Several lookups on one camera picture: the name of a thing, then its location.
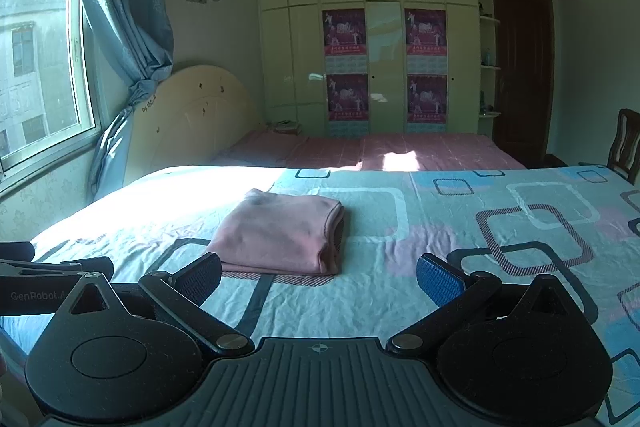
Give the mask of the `upper left pink poster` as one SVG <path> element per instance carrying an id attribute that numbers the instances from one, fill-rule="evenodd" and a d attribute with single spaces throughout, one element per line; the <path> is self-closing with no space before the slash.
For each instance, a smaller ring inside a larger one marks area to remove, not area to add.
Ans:
<path id="1" fill-rule="evenodd" d="M 368 51 L 363 8 L 322 11 L 324 62 L 328 75 L 366 75 Z"/>

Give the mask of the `window with frame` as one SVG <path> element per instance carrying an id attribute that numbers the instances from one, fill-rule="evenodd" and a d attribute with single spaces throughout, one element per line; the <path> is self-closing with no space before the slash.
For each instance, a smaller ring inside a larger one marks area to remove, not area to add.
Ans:
<path id="1" fill-rule="evenodd" d="M 57 166 L 101 129 L 81 0 L 1 0 L 1 190 Z"/>

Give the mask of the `dark wooden chair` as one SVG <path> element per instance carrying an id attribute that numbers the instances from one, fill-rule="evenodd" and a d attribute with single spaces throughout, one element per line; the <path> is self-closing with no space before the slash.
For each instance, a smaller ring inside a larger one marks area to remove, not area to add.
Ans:
<path id="1" fill-rule="evenodd" d="M 622 108 L 617 115 L 616 133 L 608 151 L 605 168 L 634 185 L 639 176 L 640 114 Z"/>

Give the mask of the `upper right pink poster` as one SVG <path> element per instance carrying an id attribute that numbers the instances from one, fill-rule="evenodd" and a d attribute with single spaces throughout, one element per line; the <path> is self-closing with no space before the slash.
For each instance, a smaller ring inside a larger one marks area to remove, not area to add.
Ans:
<path id="1" fill-rule="evenodd" d="M 448 72 L 445 10 L 405 9 L 407 72 L 446 76 Z"/>

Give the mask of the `pink checked bed cover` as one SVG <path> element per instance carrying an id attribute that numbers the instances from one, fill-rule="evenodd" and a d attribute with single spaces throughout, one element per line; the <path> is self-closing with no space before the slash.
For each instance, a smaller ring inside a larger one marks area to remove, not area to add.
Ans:
<path id="1" fill-rule="evenodd" d="M 472 133 L 383 133 L 359 139 L 252 131 L 213 157 L 216 166 L 361 171 L 522 170 L 487 138 Z"/>

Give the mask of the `dark wooden door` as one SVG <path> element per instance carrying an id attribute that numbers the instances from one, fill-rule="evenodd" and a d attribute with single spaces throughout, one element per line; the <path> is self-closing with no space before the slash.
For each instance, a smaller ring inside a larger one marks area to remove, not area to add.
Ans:
<path id="1" fill-rule="evenodd" d="M 527 168 L 544 162 L 554 87 L 551 0 L 494 0 L 498 147 Z"/>

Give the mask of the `pink sweater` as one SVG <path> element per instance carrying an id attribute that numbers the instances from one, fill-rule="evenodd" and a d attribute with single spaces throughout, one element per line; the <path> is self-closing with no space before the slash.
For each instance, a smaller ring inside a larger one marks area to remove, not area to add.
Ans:
<path id="1" fill-rule="evenodd" d="M 327 277 L 340 272 L 345 208 L 319 195 L 248 191 L 206 251 L 224 271 Z"/>

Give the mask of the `lower left pink poster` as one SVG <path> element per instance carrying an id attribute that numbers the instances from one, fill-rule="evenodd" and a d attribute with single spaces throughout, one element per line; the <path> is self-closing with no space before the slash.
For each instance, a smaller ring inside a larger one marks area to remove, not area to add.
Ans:
<path id="1" fill-rule="evenodd" d="M 326 87 L 330 137 L 359 139 L 368 134 L 368 76 L 329 75 Z"/>

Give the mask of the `corner wall shelves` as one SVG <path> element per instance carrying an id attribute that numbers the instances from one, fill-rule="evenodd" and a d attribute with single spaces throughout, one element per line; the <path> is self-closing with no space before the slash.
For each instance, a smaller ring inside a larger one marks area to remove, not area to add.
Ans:
<path id="1" fill-rule="evenodd" d="M 478 0 L 480 11 L 480 120 L 478 133 L 492 139 L 500 113 L 496 93 L 500 67 L 497 58 L 497 32 L 500 20 L 494 0 Z"/>

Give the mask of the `cream arched headboard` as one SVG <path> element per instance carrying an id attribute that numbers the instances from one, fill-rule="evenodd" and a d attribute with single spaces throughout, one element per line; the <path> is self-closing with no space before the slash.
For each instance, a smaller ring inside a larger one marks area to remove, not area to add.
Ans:
<path id="1" fill-rule="evenodd" d="M 210 65 L 180 70 L 134 111 L 122 184 L 169 167 L 207 165 L 264 128 L 250 92 L 231 72 Z"/>

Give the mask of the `blue grey curtain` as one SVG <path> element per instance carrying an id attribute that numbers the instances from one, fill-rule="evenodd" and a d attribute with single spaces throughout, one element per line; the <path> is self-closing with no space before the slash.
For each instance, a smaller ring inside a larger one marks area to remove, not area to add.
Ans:
<path id="1" fill-rule="evenodd" d="M 81 0 L 98 46 L 128 90 L 124 108 L 99 139 L 88 179 L 94 200 L 124 184 L 134 110 L 174 67 L 174 34 L 165 0 Z"/>

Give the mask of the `pink poster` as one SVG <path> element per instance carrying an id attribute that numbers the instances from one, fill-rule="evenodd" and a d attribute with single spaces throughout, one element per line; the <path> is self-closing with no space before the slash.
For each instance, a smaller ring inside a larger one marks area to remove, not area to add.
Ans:
<path id="1" fill-rule="evenodd" d="M 445 10 L 405 9 L 407 72 L 446 76 L 448 72 Z"/>
<path id="2" fill-rule="evenodd" d="M 363 8 L 322 11 L 324 62 L 328 75 L 366 75 L 368 51 Z"/>
<path id="3" fill-rule="evenodd" d="M 407 94 L 407 131 L 440 133 L 447 128 L 447 77 L 409 75 Z"/>
<path id="4" fill-rule="evenodd" d="M 368 76 L 329 75 L 326 87 L 330 137 L 359 139 L 368 134 Z"/>

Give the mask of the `patterned blue bed sheet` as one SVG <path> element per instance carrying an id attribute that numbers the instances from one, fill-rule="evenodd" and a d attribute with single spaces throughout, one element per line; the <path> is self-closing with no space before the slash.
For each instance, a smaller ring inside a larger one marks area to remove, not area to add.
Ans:
<path id="1" fill-rule="evenodd" d="M 508 283 L 555 275 L 594 320 L 613 362 L 598 418 L 639 421 L 639 192 L 584 166 L 542 170 L 358 172 L 182 167 L 150 174 L 41 232 L 40 262 L 106 256 L 119 282 L 197 258 L 252 190 L 322 196 L 345 209 L 340 271 L 262 283 L 228 274 L 205 309 L 255 338 L 387 339 L 434 308 L 416 281 L 431 253 Z"/>

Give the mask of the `lower right pink poster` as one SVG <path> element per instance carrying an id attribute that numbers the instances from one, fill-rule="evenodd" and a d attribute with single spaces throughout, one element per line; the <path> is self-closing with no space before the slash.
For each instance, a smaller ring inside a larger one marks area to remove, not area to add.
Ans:
<path id="1" fill-rule="evenodd" d="M 409 75 L 407 94 L 407 131 L 440 133 L 447 128 L 447 77 Z"/>

